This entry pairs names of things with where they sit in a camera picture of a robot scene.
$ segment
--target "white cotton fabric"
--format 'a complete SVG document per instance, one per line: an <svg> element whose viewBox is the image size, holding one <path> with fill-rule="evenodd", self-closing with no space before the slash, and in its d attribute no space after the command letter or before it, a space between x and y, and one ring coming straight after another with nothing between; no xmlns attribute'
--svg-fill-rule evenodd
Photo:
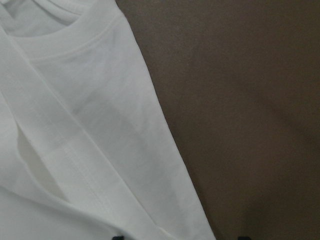
<svg viewBox="0 0 320 240"><path fill-rule="evenodd" d="M0 24L0 239L214 240L115 1L2 1Z"/></svg>

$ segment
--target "dark object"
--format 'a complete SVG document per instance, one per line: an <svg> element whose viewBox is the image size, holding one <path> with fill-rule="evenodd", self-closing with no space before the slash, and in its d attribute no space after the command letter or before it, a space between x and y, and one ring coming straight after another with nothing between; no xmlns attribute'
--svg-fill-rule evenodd
<svg viewBox="0 0 320 240"><path fill-rule="evenodd" d="M112 240L125 240L124 236L114 236Z"/></svg>
<svg viewBox="0 0 320 240"><path fill-rule="evenodd" d="M251 240L251 238L248 236L239 236L238 240Z"/></svg>

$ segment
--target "brown surface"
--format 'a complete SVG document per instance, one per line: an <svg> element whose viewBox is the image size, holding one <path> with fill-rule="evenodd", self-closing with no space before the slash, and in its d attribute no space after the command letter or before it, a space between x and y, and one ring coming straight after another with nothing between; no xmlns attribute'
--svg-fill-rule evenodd
<svg viewBox="0 0 320 240"><path fill-rule="evenodd" d="M217 239L320 239L320 1L117 2Z"/></svg>

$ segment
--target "folded shirt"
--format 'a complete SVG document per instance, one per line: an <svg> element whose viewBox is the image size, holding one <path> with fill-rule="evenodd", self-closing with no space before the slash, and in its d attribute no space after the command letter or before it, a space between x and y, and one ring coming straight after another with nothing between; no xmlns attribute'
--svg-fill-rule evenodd
<svg viewBox="0 0 320 240"><path fill-rule="evenodd" d="M214 240L114 0L0 4L0 239Z"/></svg>

